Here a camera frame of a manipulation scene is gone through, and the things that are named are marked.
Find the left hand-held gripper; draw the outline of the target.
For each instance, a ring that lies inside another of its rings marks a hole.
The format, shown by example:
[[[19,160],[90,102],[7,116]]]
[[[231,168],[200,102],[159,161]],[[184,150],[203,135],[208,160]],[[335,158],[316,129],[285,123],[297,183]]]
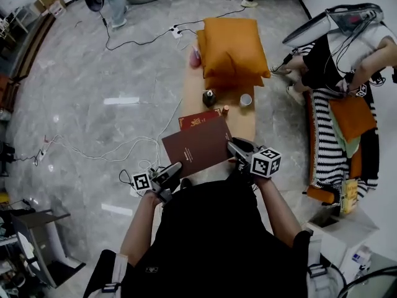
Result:
[[[133,188],[136,192],[154,192],[163,204],[167,204],[180,185],[181,171],[182,163],[178,161],[160,171],[149,169],[143,173],[134,174],[132,176]]]

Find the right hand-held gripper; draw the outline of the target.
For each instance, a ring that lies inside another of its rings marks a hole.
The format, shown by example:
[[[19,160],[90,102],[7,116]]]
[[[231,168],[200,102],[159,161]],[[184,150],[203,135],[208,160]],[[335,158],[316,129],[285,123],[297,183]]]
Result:
[[[235,137],[234,143],[228,141],[227,150],[238,160],[241,171],[245,173],[271,178],[280,169],[282,154],[273,148]]]

